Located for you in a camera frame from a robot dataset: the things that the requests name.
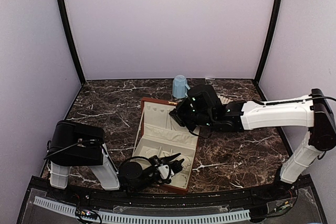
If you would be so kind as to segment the red jewelry display tray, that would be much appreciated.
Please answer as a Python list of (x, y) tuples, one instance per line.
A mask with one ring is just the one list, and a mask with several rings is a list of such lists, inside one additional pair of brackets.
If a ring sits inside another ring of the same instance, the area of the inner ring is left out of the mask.
[(223, 105), (232, 102), (231, 99), (226, 98), (226, 97), (224, 97), (224, 96), (222, 96), (222, 95), (219, 95), (218, 98), (220, 99), (220, 102), (221, 102), (221, 104), (223, 104)]

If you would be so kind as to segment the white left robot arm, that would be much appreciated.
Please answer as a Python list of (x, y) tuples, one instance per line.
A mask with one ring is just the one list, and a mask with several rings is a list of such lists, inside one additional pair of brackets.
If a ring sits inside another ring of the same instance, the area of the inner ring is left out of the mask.
[(63, 201), (74, 197), (68, 185), (72, 167), (87, 166), (104, 190), (138, 192), (149, 186), (170, 184), (182, 171), (184, 159), (179, 154), (168, 157), (134, 156), (116, 167), (104, 142), (100, 127), (62, 120), (56, 124), (45, 160), (50, 161), (50, 185)]

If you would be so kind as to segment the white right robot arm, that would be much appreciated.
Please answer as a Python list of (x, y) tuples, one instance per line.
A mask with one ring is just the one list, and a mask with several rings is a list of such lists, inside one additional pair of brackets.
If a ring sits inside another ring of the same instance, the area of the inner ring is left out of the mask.
[(318, 156), (335, 148), (335, 119), (329, 97), (320, 89), (308, 95), (277, 101), (228, 101), (214, 88), (200, 84), (170, 112), (171, 118), (193, 134), (196, 127), (222, 132), (243, 132), (265, 127), (301, 126), (307, 129), (299, 147), (282, 165), (279, 180), (268, 188), (273, 200), (280, 199), (299, 175)]

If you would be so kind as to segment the light blue faceted mug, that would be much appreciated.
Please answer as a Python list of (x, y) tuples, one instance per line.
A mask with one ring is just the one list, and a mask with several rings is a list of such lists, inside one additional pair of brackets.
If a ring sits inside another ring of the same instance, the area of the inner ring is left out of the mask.
[(172, 96), (176, 99), (183, 99), (187, 96), (190, 86), (187, 83), (187, 78), (184, 75), (177, 75), (173, 79)]

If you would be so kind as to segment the red jewelry box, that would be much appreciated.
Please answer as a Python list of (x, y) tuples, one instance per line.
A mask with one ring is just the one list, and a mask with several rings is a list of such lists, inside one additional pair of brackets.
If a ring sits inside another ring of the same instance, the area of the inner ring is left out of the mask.
[(188, 192), (198, 137), (179, 126), (169, 115), (176, 105), (173, 101), (141, 99), (141, 119), (132, 155), (162, 158), (180, 153), (177, 159), (184, 159), (182, 170), (172, 177), (170, 184), (161, 188), (184, 195)]

